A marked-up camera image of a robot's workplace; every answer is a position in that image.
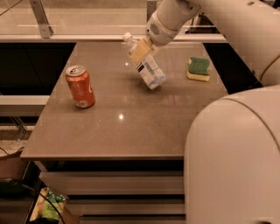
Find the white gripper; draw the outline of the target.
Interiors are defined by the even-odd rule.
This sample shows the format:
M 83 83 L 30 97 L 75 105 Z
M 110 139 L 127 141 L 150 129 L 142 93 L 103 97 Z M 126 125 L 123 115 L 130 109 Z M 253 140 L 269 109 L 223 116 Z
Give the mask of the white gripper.
M 166 46 L 177 36 L 179 31 L 162 24 L 158 14 L 154 12 L 146 25 L 146 35 L 150 38 L 132 39 L 129 42 L 128 56 L 134 65 L 138 65 L 142 58 L 151 51 L 151 42 L 155 46 Z

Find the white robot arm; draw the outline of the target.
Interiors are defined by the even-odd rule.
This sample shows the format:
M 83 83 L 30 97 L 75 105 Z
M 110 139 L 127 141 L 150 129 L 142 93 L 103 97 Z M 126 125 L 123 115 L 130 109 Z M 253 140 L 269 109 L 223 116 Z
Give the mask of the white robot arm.
M 163 0 L 146 25 L 148 49 L 170 43 L 200 12 L 262 85 L 214 101 L 192 122 L 186 224 L 280 224 L 280 12 L 259 0 Z

